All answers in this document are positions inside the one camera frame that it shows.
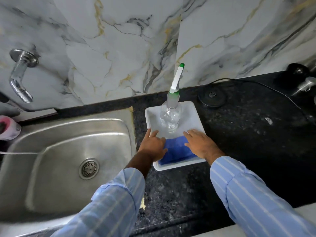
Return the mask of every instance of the white tray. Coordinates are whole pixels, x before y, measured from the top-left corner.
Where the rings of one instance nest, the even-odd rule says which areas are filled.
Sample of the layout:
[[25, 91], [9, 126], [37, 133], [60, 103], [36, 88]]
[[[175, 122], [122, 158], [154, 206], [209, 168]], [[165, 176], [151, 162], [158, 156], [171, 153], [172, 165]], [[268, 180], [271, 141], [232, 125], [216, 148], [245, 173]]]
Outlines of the white tray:
[[[201, 120], [195, 109], [195, 106], [192, 101], [184, 101], [180, 102], [182, 106], [182, 113], [181, 118], [179, 120], [179, 127], [178, 129], [173, 132], [169, 133], [168, 130], [161, 125], [160, 122], [160, 110], [161, 106], [154, 106], [149, 107], [145, 110], [145, 117], [147, 128], [152, 128], [152, 131], [159, 130], [157, 137], [165, 137], [166, 139], [173, 139], [183, 135], [184, 131], [189, 129], [197, 129], [205, 133], [204, 128], [202, 126]], [[195, 163], [204, 162], [205, 159], [201, 159], [198, 157], [194, 157], [192, 159], [183, 160], [177, 163], [165, 164], [160, 165], [158, 161], [154, 162], [154, 168], [158, 171], [161, 170], [168, 170], [180, 166], [187, 166]]]

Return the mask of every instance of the hand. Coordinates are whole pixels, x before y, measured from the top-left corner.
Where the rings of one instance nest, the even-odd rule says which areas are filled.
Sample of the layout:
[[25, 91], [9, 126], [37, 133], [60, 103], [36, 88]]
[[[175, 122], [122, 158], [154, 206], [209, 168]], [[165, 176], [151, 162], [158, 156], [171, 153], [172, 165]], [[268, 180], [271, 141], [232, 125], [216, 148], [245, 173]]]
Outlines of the hand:
[[225, 155], [215, 142], [201, 131], [192, 129], [183, 132], [189, 143], [184, 145], [189, 147], [193, 154], [202, 159], [206, 159], [211, 165], [217, 158]]
[[140, 144], [138, 152], [145, 153], [152, 158], [152, 162], [156, 162], [163, 158], [168, 149], [164, 149], [166, 138], [158, 138], [156, 135], [159, 131], [154, 131], [150, 134], [151, 128], [149, 128], [145, 134], [145, 137]]

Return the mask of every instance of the blue striped shirt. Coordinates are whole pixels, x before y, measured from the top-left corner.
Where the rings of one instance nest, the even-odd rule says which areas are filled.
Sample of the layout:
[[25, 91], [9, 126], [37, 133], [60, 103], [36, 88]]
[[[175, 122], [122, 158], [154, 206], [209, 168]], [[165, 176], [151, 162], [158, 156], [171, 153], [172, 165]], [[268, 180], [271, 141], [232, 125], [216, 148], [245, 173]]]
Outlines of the blue striped shirt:
[[[247, 236], [315, 236], [316, 227], [275, 195], [239, 161], [222, 156], [210, 177], [229, 216]], [[145, 179], [134, 168], [102, 185], [92, 202], [52, 237], [129, 236], [144, 195]]]

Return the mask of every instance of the stainless steel sink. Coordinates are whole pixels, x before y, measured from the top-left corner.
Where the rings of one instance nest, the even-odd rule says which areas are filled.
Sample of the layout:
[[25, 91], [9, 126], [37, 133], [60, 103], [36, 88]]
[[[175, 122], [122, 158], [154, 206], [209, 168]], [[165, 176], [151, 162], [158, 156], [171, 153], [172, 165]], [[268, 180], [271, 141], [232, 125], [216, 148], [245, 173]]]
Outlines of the stainless steel sink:
[[0, 169], [0, 236], [67, 223], [136, 153], [130, 109], [25, 126]]

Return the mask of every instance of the drain strainer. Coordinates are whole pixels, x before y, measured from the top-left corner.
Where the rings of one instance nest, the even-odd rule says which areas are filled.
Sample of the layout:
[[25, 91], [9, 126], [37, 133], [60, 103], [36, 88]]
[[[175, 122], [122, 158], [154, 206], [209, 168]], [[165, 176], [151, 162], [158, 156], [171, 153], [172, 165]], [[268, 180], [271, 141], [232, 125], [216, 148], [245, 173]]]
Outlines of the drain strainer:
[[81, 179], [91, 179], [99, 171], [99, 163], [94, 158], [85, 159], [79, 167], [79, 176]]

